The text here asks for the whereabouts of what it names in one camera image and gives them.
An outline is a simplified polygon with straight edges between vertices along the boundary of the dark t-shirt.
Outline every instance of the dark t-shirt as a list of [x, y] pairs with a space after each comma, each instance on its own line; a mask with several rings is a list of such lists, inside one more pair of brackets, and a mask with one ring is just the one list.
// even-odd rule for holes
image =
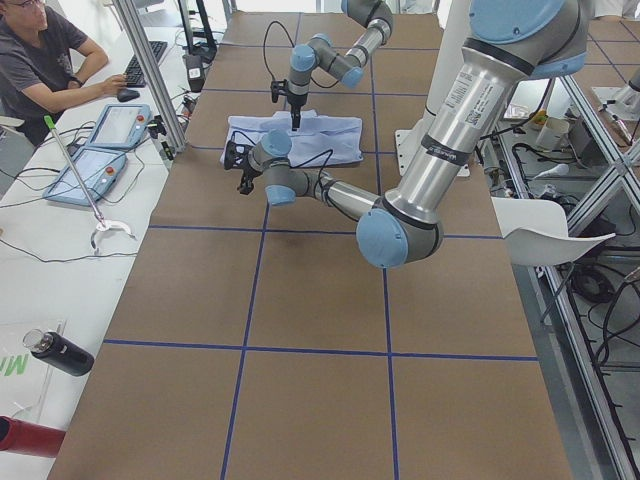
[[44, 83], [51, 91], [66, 90], [73, 75], [70, 48], [77, 49], [87, 35], [50, 7], [45, 7], [48, 27], [40, 32], [42, 48], [22, 41], [4, 19], [0, 20], [0, 97], [6, 114], [25, 120], [21, 131], [36, 144], [47, 134], [44, 108], [22, 91]]

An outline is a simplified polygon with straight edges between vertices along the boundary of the computer mouse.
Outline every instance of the computer mouse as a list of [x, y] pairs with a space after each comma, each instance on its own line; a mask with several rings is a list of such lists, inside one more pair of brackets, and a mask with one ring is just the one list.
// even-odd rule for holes
[[118, 90], [118, 95], [116, 98], [119, 102], [128, 102], [129, 100], [133, 100], [134, 98], [138, 98], [140, 96], [140, 92], [137, 90], [132, 90], [130, 88], [123, 88]]

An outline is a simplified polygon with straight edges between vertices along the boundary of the white table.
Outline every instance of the white table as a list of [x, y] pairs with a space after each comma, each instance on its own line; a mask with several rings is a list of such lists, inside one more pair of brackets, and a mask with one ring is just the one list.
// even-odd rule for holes
[[[181, 59], [182, 49], [175, 45], [177, 31], [175, 28], [147, 29], [150, 40], [169, 43], [160, 70], [171, 96], [188, 88]], [[123, 72], [132, 54], [131, 45], [122, 34], [110, 52], [110, 63], [91, 82]], [[141, 89], [140, 93], [140, 98], [131, 103], [147, 103], [156, 114], [149, 89]], [[118, 102], [115, 98], [105, 98], [66, 111], [57, 124], [58, 130], [65, 131], [96, 120], [103, 107], [110, 103]], [[149, 216], [167, 178], [167, 169], [151, 141], [141, 145], [137, 154], [146, 166], [133, 189], [116, 205], [99, 204], [107, 219], [129, 224], [136, 239], [121, 231], [99, 234], [101, 255], [138, 251], [149, 225]], [[127, 156], [125, 170], [107, 194], [111, 199], [120, 198], [141, 168], [133, 153]], [[35, 153], [26, 167], [60, 169], [64, 165], [58, 145], [50, 142]], [[43, 175], [42, 172], [29, 172], [21, 178], [31, 186], [44, 187], [54, 177]], [[40, 195], [40, 192], [33, 192], [16, 181], [0, 201], [0, 206], [25, 202]], [[44, 200], [0, 209], [0, 228], [4, 229], [2, 239], [46, 259], [91, 255], [93, 250], [89, 239], [96, 223], [89, 208]], [[125, 257], [45, 264], [0, 244], [0, 324], [63, 320], [66, 322], [64, 336], [95, 355], [133, 262], [133, 257]], [[52, 370], [39, 423], [66, 430], [87, 376], [76, 378]], [[0, 452], [0, 476], [3, 480], [44, 479], [52, 464], [53, 459]]]

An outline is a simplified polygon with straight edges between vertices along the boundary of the blue device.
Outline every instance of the blue device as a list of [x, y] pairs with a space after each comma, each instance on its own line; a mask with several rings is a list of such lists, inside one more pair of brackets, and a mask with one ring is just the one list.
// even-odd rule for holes
[[107, 105], [85, 145], [131, 150], [142, 140], [150, 120], [149, 105]]
[[[83, 146], [73, 156], [72, 161], [89, 193], [97, 202], [113, 186], [116, 178], [124, 169], [126, 159], [126, 154], [118, 150]], [[54, 202], [90, 206], [76, 176], [68, 166], [44, 191], [42, 198]]]

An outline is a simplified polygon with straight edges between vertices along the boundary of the white towel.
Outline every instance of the white towel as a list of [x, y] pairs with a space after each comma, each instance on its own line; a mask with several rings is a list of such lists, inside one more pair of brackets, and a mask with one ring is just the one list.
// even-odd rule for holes
[[271, 130], [284, 130], [291, 138], [289, 160], [292, 167], [304, 164], [305, 167], [320, 167], [327, 159], [326, 155], [309, 160], [325, 150], [332, 149], [333, 154], [327, 165], [339, 165], [362, 161], [360, 135], [362, 120], [354, 117], [329, 117], [318, 115], [315, 110], [302, 112], [300, 128], [291, 130], [291, 114], [276, 112], [273, 117], [229, 117], [229, 133], [236, 133], [236, 143], [249, 143], [244, 135], [255, 143]]

